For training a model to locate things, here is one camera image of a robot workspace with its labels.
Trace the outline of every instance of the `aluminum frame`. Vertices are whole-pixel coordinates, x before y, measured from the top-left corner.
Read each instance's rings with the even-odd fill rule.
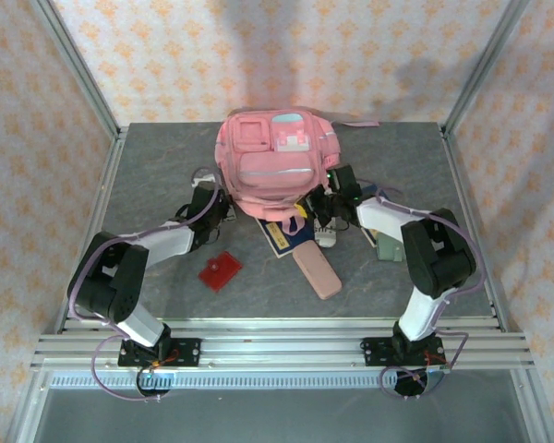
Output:
[[[365,337],[390,337],[393,319],[234,319],[171,321],[173,337],[203,340],[199,367],[180,372],[307,372],[365,371],[360,342]],[[68,329],[43,335],[31,367],[79,370],[90,364],[96,346],[115,335],[110,330]],[[534,366],[522,333],[504,333],[487,318],[446,318],[442,329],[464,330],[470,339],[455,369],[514,369]],[[453,358],[461,337],[443,337],[445,353]],[[96,359],[100,369],[117,368],[119,342],[107,343]]]
[[[464,190],[464,174],[461,171],[461,168],[455,158],[455,152],[457,147],[456,138],[453,134],[444,136],[443,131],[440,127],[441,142],[443,143],[443,148],[445,149],[445,154],[447,155],[447,160],[450,164],[450,170],[452,171],[453,182],[458,191],[458,198],[460,199],[460,204],[462,205],[462,210],[464,211],[465,223],[468,228],[468,232],[472,235],[474,241],[480,249],[480,254],[482,256],[481,265],[487,270],[487,281],[485,282],[485,289],[487,296],[490,302],[490,307],[493,311],[493,314],[497,317],[497,320],[500,324],[500,327],[503,330],[509,330],[509,316],[504,306],[507,305],[507,299],[504,296],[504,292],[500,291],[497,283],[494,282],[494,277],[492,273],[488,271],[489,269],[489,259],[488,253],[484,248],[483,243],[481,242],[481,235],[476,226],[476,221],[474,218],[474,208],[472,203],[466,198]]]
[[[30,2],[54,40],[57,50],[70,68],[82,93],[97,114],[102,127],[111,139],[116,138],[119,134],[119,124],[114,118],[113,112],[102,95],[96,80],[90,73],[80,50],[74,43],[62,16],[57,11],[57,6],[52,0],[30,0]]]
[[[511,377],[530,441],[554,443],[554,420],[537,371],[513,369]]]
[[[52,376],[52,371],[45,369],[31,372],[27,388],[20,396],[15,416],[6,434],[6,442],[28,443],[35,439]]]
[[[500,17],[497,27],[488,40],[487,46],[482,52],[482,55],[480,55],[480,59],[472,71],[472,74],[468,80],[466,80],[464,89],[460,93],[458,100],[453,105],[447,120],[443,124],[443,132],[445,134],[453,133],[454,129],[459,125],[468,106],[472,103],[476,93],[484,83],[488,72],[490,72],[499,58],[502,48],[509,40],[515,25],[519,22],[529,1],[530,0],[511,0],[507,5],[507,8]]]

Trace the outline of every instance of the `black mounting bracket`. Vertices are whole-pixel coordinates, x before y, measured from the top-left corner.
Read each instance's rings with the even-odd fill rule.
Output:
[[[361,341],[366,366],[428,366],[446,365],[443,342],[431,337],[424,347],[402,357],[392,344],[392,337],[367,337]]]
[[[119,367],[147,367],[155,360],[160,360],[159,355],[152,352],[152,348],[145,348],[132,340],[123,340],[119,351]],[[165,355],[173,355],[176,358],[164,363],[164,367],[197,367],[201,355],[201,339],[176,339],[170,338],[165,342]]]

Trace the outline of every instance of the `pink backpack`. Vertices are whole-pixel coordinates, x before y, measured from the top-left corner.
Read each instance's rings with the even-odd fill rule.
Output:
[[[328,186],[326,170],[340,153],[331,123],[298,109],[231,115],[215,145],[235,203],[251,217],[282,222],[287,232],[295,217],[292,233],[303,227],[295,202],[319,184]]]

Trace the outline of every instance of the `gray work surface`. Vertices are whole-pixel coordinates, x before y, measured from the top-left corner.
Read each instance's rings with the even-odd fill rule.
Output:
[[[186,390],[160,404],[50,389],[36,443],[524,443],[509,371],[455,371],[415,401],[378,389]]]
[[[129,127],[103,229],[134,233],[162,224],[190,201],[191,173],[213,166],[219,123],[134,124]],[[393,186],[392,199],[419,209],[452,210],[464,226],[452,173],[433,123],[379,127],[335,126],[342,160],[358,178]],[[146,272],[143,304],[158,317],[398,317],[412,283],[405,263],[380,262],[359,229],[337,233],[324,255],[343,282],[330,300],[318,299],[293,257],[277,258],[256,222],[237,212],[218,241]],[[229,251],[243,265],[218,293],[199,272],[207,260]],[[458,299],[444,316],[489,316],[485,293]]]

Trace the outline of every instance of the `wall panel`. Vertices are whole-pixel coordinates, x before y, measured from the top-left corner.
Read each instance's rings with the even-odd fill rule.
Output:
[[[554,0],[527,7],[457,140],[495,277],[554,415]]]
[[[56,0],[121,125],[297,104],[443,121],[507,0]]]
[[[0,441],[62,303],[109,143],[29,0],[0,0]]]

